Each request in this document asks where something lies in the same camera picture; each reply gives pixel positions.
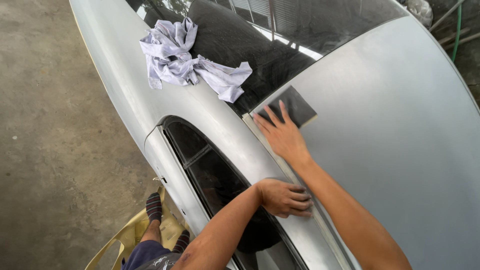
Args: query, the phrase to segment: white rag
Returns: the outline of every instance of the white rag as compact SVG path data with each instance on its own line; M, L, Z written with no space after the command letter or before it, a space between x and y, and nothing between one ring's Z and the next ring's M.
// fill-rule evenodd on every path
M188 52L197 36L197 25L190 18L172 24L158 20L148 36L140 39L146 55L148 83L162 89L162 80L180 86L198 83L197 74L218 94L218 98L235 102L243 93L240 85L252 74L248 62L238 68L216 64L201 55L192 59Z

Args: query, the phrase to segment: striped sock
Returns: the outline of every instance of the striped sock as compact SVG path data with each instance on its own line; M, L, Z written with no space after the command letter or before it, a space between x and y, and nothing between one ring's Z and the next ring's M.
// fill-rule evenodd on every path
M184 230L183 232L181 232L181 235L179 236L177 243L173 247L172 252L183 253L187 248L188 243L190 243L190 233L187 230Z
M153 220L162 222L162 201L158 192L150 194L145 203L147 208L148 220L152 223Z

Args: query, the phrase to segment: car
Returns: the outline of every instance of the car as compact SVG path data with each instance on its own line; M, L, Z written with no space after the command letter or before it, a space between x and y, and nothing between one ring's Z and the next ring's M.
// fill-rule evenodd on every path
M252 114L289 87L318 117L312 157L414 269L480 263L480 112L432 35L393 0L70 0L108 95L194 234L265 177L301 183ZM202 79L151 89L139 40L198 25L191 54L253 72L234 103ZM231 269L360 269L318 200L313 219L259 209Z

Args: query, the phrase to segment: rear windshield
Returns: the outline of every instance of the rear windshield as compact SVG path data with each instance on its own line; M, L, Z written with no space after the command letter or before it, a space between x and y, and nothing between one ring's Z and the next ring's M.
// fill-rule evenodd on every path
M407 13L394 0L126 0L150 26L157 20L198 24L190 53L253 73L227 104L238 114L326 54Z

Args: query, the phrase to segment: green hose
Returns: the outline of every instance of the green hose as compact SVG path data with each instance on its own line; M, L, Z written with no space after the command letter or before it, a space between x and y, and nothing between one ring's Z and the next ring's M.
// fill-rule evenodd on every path
M455 44L453 45L452 62L455 62L456 49L458 48L458 41L460 40L461 26L462 26L462 5L460 4L457 9L456 36L455 36Z

